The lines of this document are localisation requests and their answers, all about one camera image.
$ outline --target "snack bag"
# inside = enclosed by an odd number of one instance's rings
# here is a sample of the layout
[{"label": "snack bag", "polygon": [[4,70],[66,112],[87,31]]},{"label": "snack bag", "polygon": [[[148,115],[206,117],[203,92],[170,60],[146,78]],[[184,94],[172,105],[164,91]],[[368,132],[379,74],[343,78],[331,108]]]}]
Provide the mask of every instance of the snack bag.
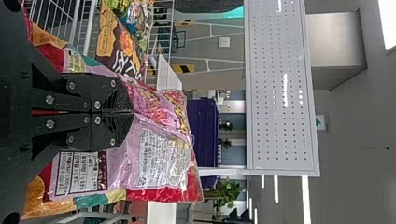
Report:
[{"label": "snack bag", "polygon": [[148,123],[155,122],[169,133],[192,144],[183,91],[154,91],[128,77],[120,78],[134,105],[134,112]]},{"label": "snack bag", "polygon": [[153,24],[154,1],[106,0],[106,2],[120,19],[122,25],[138,41],[139,57],[145,57],[149,42],[149,30]]},{"label": "snack bag", "polygon": [[96,60],[79,54],[67,42],[49,34],[31,21],[26,21],[29,39],[59,73],[95,73],[117,77]]},{"label": "snack bag", "polygon": [[126,190],[117,189],[107,194],[94,194],[60,202],[49,201],[48,198],[45,198],[46,184],[43,179],[48,179],[45,177],[45,172],[46,171],[43,171],[40,175],[36,176],[29,185],[25,209],[21,218],[22,220],[53,216],[96,205],[111,204],[126,199]]},{"label": "snack bag", "polygon": [[144,80],[147,58],[139,58],[137,48],[137,42],[102,0],[96,60],[119,75]]},{"label": "snack bag", "polygon": [[[65,201],[122,188],[173,189],[177,193],[188,190],[191,167],[196,170],[192,145],[141,118],[135,117],[118,148],[60,152],[46,168],[46,175],[40,176],[48,195],[44,199]],[[194,186],[199,186],[198,175],[195,177]],[[169,200],[168,197],[156,200]],[[177,197],[182,201],[184,196],[179,194],[174,200]]]}]

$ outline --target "yellow stripe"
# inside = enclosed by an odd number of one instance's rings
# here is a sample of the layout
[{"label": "yellow stripe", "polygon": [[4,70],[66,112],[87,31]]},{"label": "yellow stripe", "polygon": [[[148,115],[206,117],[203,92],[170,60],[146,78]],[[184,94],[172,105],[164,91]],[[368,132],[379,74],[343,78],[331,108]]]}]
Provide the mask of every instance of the yellow stripe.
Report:
[{"label": "yellow stripe", "polygon": [[175,26],[193,26],[195,24],[195,20],[183,20],[183,21],[176,21]]},{"label": "yellow stripe", "polygon": [[195,71],[194,64],[172,64],[172,69],[176,74],[193,73]]}]

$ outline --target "nutrition label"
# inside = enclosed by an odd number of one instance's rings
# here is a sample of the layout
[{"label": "nutrition label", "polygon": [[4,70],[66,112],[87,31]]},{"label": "nutrition label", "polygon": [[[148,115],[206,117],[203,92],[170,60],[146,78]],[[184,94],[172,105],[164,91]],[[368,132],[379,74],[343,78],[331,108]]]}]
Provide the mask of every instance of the nutrition label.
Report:
[{"label": "nutrition label", "polygon": [[106,153],[61,152],[56,196],[107,189]]},{"label": "nutrition label", "polygon": [[142,129],[139,161],[137,187],[184,188],[187,185],[191,151],[177,147],[174,139]]}]

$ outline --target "potted plant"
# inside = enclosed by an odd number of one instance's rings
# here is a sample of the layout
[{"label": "potted plant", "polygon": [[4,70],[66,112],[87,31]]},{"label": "potted plant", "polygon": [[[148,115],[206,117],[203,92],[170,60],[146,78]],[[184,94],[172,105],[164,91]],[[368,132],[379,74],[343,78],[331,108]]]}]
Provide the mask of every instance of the potted plant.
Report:
[{"label": "potted plant", "polygon": [[216,207],[227,205],[228,208],[233,208],[233,202],[238,198],[243,188],[233,180],[218,181],[215,189],[204,191],[206,200],[216,200]]}]

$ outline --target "window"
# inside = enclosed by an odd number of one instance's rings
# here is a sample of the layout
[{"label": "window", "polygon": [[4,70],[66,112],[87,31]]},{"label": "window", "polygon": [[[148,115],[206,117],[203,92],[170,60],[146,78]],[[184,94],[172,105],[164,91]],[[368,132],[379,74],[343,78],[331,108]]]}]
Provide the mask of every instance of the window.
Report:
[{"label": "window", "polygon": [[385,49],[391,50],[396,47],[396,0],[378,0],[378,3]]}]

